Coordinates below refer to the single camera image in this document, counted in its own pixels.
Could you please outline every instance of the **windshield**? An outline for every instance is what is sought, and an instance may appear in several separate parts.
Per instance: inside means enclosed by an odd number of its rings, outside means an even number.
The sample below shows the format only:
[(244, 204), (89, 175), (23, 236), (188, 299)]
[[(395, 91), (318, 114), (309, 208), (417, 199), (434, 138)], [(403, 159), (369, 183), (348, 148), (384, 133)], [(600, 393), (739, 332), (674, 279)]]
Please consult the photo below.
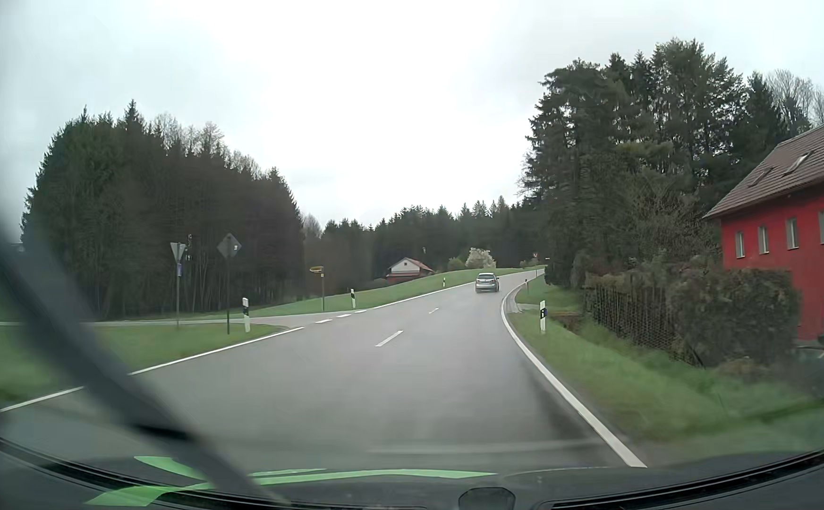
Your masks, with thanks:
[(538, 504), (824, 449), (824, 9), (674, 6), (0, 3), (0, 490)]

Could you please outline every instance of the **yield sign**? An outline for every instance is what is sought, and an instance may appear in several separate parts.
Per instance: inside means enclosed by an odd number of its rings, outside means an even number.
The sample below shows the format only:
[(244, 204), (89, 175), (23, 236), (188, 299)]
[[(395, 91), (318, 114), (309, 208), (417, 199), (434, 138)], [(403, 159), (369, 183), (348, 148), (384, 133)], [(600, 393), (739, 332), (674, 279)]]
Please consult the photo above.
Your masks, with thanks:
[(182, 253), (185, 252), (185, 245), (180, 242), (171, 242), (170, 248), (172, 249), (172, 257), (175, 258), (176, 262), (181, 261)]
[(239, 243), (236, 236), (231, 233), (226, 234), (226, 237), (224, 237), (223, 240), (220, 241), (220, 244), (217, 245), (217, 250), (224, 259), (231, 259), (235, 257), (239, 249), (241, 249), (241, 243)]

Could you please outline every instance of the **green grass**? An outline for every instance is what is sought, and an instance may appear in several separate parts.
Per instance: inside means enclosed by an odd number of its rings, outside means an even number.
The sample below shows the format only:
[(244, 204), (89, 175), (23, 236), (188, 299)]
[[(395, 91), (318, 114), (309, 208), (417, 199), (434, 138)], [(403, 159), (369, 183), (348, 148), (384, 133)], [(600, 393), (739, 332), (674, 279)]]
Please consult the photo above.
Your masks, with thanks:
[(667, 461), (824, 447), (824, 405), (779, 383), (747, 383), (633, 347), (587, 321), (580, 335), (536, 310), (510, 323), (564, 382), (634, 444)]
[(581, 297), (576, 291), (548, 285), (543, 278), (529, 281), (516, 294), (517, 303), (539, 305), (542, 299), (547, 301), (547, 309), (551, 312), (576, 311), (581, 308)]
[[(448, 288), (462, 285), (463, 283), (470, 283), (474, 281), (474, 277), (480, 272), (494, 272), (497, 276), (502, 276), (511, 273), (518, 273), (523, 271), (531, 271), (534, 274), (534, 268), (529, 270), (520, 270), (518, 268), (503, 268), (496, 270), (463, 270), (459, 272), (446, 272), (440, 274), (433, 274), (417, 280), (405, 281), (397, 283), (382, 289), (360, 290), (356, 292), (356, 308), (364, 309), (385, 305), (400, 299), (413, 298), (435, 290), (442, 289), (443, 278), (446, 278), (446, 286)], [(326, 311), (344, 311), (352, 309), (352, 298), (348, 294), (338, 294), (335, 296), (327, 296)], [(302, 301), (295, 301), (285, 305), (278, 305), (274, 307), (251, 308), (251, 317), (273, 317), (280, 315), (298, 315), (303, 313), (317, 313), (321, 310), (320, 297), (305, 299)], [(238, 314), (241, 317), (241, 308), (232, 308), (230, 313)], [(189, 319), (220, 319), (226, 317), (226, 310), (208, 313), (195, 314), (189, 316)], [(151, 319), (168, 319), (169, 316), (151, 317)]]
[[(281, 331), (279, 326), (252, 324), (245, 333), (241, 324), (226, 334), (225, 324), (175, 326), (124, 326), (100, 328), (101, 340), (131, 370), (158, 365), (183, 357), (218, 349), (237, 342), (257, 339)], [(41, 361), (22, 342), (23, 330), (0, 326), (0, 401), (29, 400), (77, 384), (61, 370)]]

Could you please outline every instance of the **roof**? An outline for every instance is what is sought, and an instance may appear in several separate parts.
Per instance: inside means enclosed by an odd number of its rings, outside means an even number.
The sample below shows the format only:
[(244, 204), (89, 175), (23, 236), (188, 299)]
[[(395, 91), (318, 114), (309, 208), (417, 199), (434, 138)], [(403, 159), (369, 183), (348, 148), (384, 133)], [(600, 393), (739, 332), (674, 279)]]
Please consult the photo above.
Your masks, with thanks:
[(416, 261), (415, 259), (410, 259), (410, 258), (408, 258), (408, 257), (403, 257), (402, 259), (400, 259), (400, 260), (396, 261), (396, 263), (395, 263), (395, 264), (393, 264), (393, 266), (395, 266), (396, 264), (398, 264), (399, 262), (402, 262), (402, 261), (409, 261), (409, 262), (412, 262), (413, 264), (417, 265), (419, 268), (421, 268), (421, 269), (423, 269), (423, 270), (426, 270), (426, 271), (429, 271), (429, 272), (433, 272), (433, 270), (432, 270), (431, 268), (427, 267), (427, 266), (424, 264), (424, 262), (421, 262), (421, 261)]
[[(784, 175), (800, 156), (808, 152), (811, 153), (796, 170)], [(774, 147), (705, 218), (734, 213), (820, 182), (824, 182), (824, 124)]]

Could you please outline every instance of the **skylight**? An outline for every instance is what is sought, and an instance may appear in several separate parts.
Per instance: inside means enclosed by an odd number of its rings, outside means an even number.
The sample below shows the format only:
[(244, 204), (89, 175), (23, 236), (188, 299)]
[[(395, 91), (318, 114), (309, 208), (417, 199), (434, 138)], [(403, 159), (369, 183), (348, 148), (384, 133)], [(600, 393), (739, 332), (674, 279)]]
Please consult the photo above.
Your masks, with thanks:
[(799, 168), (803, 164), (803, 162), (805, 162), (805, 160), (809, 156), (812, 155), (812, 153), (814, 153), (814, 151), (809, 151), (809, 152), (799, 156), (798, 158), (796, 158), (796, 162), (793, 163), (792, 165), (790, 165), (790, 168), (786, 169), (786, 171), (783, 173), (783, 175), (789, 175), (789, 174), (793, 173), (794, 171), (796, 171), (796, 169)]
[(767, 177), (768, 173), (771, 173), (771, 170), (773, 170), (772, 166), (768, 167), (768, 168), (762, 170), (760, 173), (758, 173), (758, 176), (755, 179), (753, 179), (751, 182), (749, 182), (749, 188), (751, 188), (752, 186), (755, 186), (756, 184), (758, 184), (758, 182), (761, 182), (761, 179), (764, 179), (765, 177)]

